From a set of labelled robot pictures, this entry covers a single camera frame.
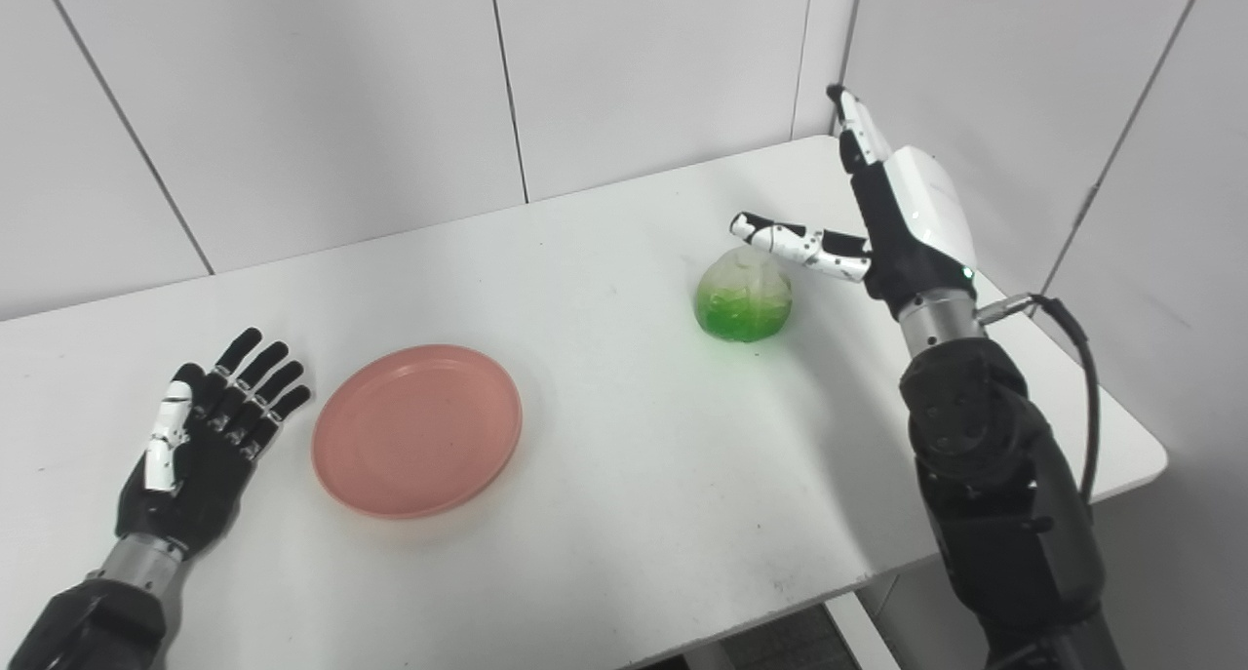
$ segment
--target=pink plate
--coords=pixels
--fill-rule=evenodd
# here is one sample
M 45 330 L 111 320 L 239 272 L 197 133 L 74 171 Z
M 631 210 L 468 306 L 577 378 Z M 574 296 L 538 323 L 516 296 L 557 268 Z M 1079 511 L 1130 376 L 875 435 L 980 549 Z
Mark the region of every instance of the pink plate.
M 520 396 L 499 363 L 462 346 L 416 346 L 343 382 L 316 422 L 324 489 L 383 519 L 444 512 L 485 489 L 520 438 Z

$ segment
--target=floor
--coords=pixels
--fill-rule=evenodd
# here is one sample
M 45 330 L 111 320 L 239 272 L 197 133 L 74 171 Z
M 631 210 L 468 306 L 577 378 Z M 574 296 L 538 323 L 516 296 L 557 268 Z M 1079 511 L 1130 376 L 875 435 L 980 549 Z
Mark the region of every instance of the floor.
M 731 670 L 860 670 L 821 604 L 723 639 L 715 653 Z M 643 670 L 698 669 L 671 658 Z

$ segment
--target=cable connector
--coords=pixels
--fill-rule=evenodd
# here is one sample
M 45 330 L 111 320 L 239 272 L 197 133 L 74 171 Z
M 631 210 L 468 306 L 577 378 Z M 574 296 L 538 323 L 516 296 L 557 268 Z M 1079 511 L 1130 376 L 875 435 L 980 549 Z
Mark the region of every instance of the cable connector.
M 1016 296 L 1005 297 L 1005 299 L 992 304 L 981 306 L 980 309 L 975 311 L 975 319 L 980 322 L 981 327 L 987 327 L 987 324 L 995 324 L 1006 316 L 1017 314 L 1035 304 L 1037 304 L 1037 299 L 1033 293 L 1016 293 Z

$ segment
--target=white robotic hand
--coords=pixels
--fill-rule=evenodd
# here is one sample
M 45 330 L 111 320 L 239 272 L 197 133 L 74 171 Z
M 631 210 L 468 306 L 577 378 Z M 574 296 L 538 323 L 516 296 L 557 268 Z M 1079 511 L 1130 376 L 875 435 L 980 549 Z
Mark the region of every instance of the white robotic hand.
M 869 240 L 784 225 L 741 212 L 730 230 L 754 247 L 816 271 L 866 282 L 894 314 L 917 293 L 971 292 L 975 247 L 945 168 L 914 146 L 892 151 L 870 111 L 845 87 L 829 87 L 841 129 L 841 162 L 850 173 Z

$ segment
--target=wall seam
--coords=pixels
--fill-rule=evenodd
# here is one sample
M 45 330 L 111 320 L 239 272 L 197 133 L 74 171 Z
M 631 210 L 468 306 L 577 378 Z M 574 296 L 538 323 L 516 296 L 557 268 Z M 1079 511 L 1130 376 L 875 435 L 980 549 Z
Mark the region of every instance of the wall seam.
M 515 119 L 515 96 L 512 92 L 512 71 L 507 66 L 507 45 L 503 42 L 503 17 L 498 11 L 498 0 L 490 0 L 494 6 L 494 27 L 498 29 L 498 52 L 503 59 L 503 84 L 507 85 L 507 107 L 512 112 L 512 136 L 515 137 L 515 162 L 520 167 L 520 191 L 524 203 L 529 203 L 529 182 L 524 173 L 524 151 L 520 148 L 520 125 Z
M 797 51 L 797 84 L 792 87 L 792 116 L 789 119 L 789 141 L 792 141 L 792 132 L 797 129 L 797 100 L 801 96 L 801 70 L 806 66 L 806 36 L 810 34 L 810 2 L 806 0 L 806 17 L 801 25 L 801 49 Z
M 1183 25 L 1187 22 L 1187 17 L 1192 14 L 1192 7 L 1194 7 L 1196 0 L 1187 0 L 1183 5 L 1183 11 L 1179 12 L 1178 20 L 1174 22 L 1174 27 L 1171 30 L 1169 37 L 1166 40 L 1166 47 L 1162 47 L 1161 55 L 1157 57 L 1157 62 L 1153 65 L 1148 79 L 1144 80 L 1144 87 L 1136 97 L 1136 106 L 1132 106 L 1131 114 L 1127 115 L 1127 122 L 1123 124 L 1122 132 L 1118 132 L 1118 141 L 1113 142 L 1113 147 L 1109 150 L 1109 156 L 1106 158 L 1103 167 L 1101 167 L 1101 173 L 1097 176 L 1096 182 L 1088 187 L 1087 196 L 1083 198 L 1083 203 L 1080 205 L 1080 211 L 1076 212 L 1075 221 L 1071 225 L 1071 231 L 1066 235 L 1066 240 L 1062 243 L 1061 251 L 1057 251 L 1057 260 L 1053 261 L 1053 266 L 1050 267 L 1048 274 L 1045 278 L 1045 283 L 1041 286 L 1040 292 L 1048 292 L 1050 284 L 1057 278 L 1057 269 L 1060 269 L 1062 261 L 1066 261 L 1066 253 L 1071 251 L 1071 243 L 1075 243 L 1075 235 L 1078 233 L 1081 226 L 1083 226 L 1083 220 L 1087 220 L 1087 213 L 1092 208 L 1092 202 L 1096 201 L 1097 193 L 1101 191 L 1101 185 L 1103 185 L 1106 176 L 1109 173 L 1109 167 L 1113 165 L 1114 160 L 1118 158 L 1118 151 L 1122 150 L 1122 145 L 1127 141 L 1127 136 L 1131 134 L 1131 129 L 1136 125 L 1136 119 L 1139 116 L 1139 111 L 1148 100 L 1148 94 L 1153 89 L 1153 84 L 1157 82 L 1157 76 L 1161 74 L 1162 67 L 1166 65 L 1167 57 L 1169 57 L 1171 49 L 1174 47 L 1174 42 L 1178 40 L 1179 31 L 1183 30 Z
M 152 162 L 151 155 L 147 155 L 147 148 L 144 147 L 142 141 L 139 141 L 139 134 L 135 132 L 135 127 L 130 124 L 129 116 L 126 116 L 125 111 L 121 110 L 121 102 L 117 101 L 117 97 L 112 94 L 112 87 L 109 87 L 107 80 L 104 79 L 100 66 L 95 61 L 95 57 L 91 56 L 91 52 L 86 47 L 86 42 L 82 40 L 82 35 L 74 25 L 74 20 L 70 19 L 70 14 L 66 11 L 65 5 L 61 0 L 52 0 L 52 5 L 56 6 L 56 11 L 60 14 L 61 21 L 65 22 L 65 27 L 70 31 L 70 36 L 74 37 L 74 42 L 82 54 L 84 60 L 86 60 L 86 65 L 90 67 L 91 74 L 95 75 L 95 80 L 100 84 L 104 96 L 107 97 L 109 105 L 112 106 L 114 114 L 116 114 L 117 119 L 121 120 L 122 127 L 125 127 L 126 134 L 130 136 L 130 142 L 132 142 L 135 150 L 139 150 L 139 155 L 140 158 L 144 160 L 144 165 L 147 165 L 147 172 L 151 172 L 152 180 L 156 180 L 156 186 L 160 187 L 160 193 L 163 196 L 165 203 L 168 203 L 170 211 L 173 212 L 173 217 L 177 220 L 178 226 L 182 226 L 182 233 L 186 235 L 186 238 L 191 242 L 191 247 L 195 248 L 196 256 L 200 256 L 200 262 L 202 262 L 203 269 L 206 269 L 208 274 L 216 274 L 216 271 L 212 269 L 212 262 L 208 261 L 208 257 L 203 252 L 203 247 L 200 245 L 200 240 L 195 238 L 191 225 L 188 225 L 186 217 L 182 216 L 182 211 L 177 207 L 177 203 L 173 202 L 173 195 L 170 193 L 168 186 L 165 185 L 165 180 L 161 177 L 160 171 L 157 171 L 156 163 Z

